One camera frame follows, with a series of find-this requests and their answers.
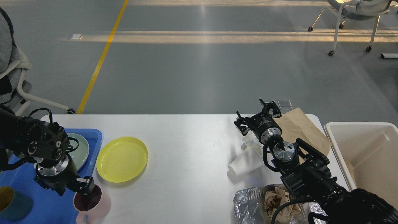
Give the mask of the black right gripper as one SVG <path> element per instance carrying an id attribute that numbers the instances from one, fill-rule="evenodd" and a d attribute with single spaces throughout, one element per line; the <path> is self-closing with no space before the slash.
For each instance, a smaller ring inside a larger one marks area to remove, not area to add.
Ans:
<path id="1" fill-rule="evenodd" d="M 265 144 L 272 136 L 281 136 L 282 130 L 274 119 L 282 117 L 282 113 L 274 101 L 265 102 L 260 99 L 260 103 L 263 108 L 254 116 L 243 117 L 239 111 L 236 111 L 237 118 L 234 125 L 242 136 L 252 131 L 258 141 Z"/>

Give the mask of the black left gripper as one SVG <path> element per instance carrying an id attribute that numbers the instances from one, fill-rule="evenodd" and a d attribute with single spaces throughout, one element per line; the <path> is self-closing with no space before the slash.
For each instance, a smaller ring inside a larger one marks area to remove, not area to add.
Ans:
<path id="1" fill-rule="evenodd" d="M 78 175 L 76 165 L 69 154 L 65 154 L 53 167 L 36 165 L 35 172 L 34 181 L 43 189 L 50 189 L 59 196 L 63 196 L 66 189 L 90 196 L 95 187 L 93 177 L 81 178 Z"/>

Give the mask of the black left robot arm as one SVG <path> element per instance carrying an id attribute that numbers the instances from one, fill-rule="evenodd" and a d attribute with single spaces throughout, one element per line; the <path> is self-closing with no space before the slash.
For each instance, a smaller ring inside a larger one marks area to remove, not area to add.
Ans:
<path id="1" fill-rule="evenodd" d="M 69 138 L 62 126 L 53 120 L 34 119 L 31 115 L 17 116 L 10 108 L 1 106 L 0 139 L 1 171 L 14 170 L 20 166 L 35 164 L 34 181 L 44 189 L 51 189 L 62 196 L 65 189 L 90 196 L 94 180 L 81 177 L 70 153 L 79 147 L 79 141 Z"/>

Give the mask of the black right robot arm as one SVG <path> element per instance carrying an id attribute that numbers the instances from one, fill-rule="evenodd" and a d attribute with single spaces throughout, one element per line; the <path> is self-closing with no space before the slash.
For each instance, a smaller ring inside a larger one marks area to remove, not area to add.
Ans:
<path id="1" fill-rule="evenodd" d="M 285 141 L 275 118 L 282 116 L 274 101 L 264 102 L 260 113 L 243 117 L 237 112 L 235 126 L 243 136 L 253 131 L 262 144 L 261 163 L 271 171 L 280 173 L 280 179 L 294 200 L 281 205 L 271 218 L 276 222 L 280 211 L 298 203 L 318 203 L 326 215 L 310 212 L 314 219 L 327 224 L 396 224 L 397 210 L 378 195 L 364 189 L 346 190 L 331 175 L 326 155 L 297 138 Z"/>

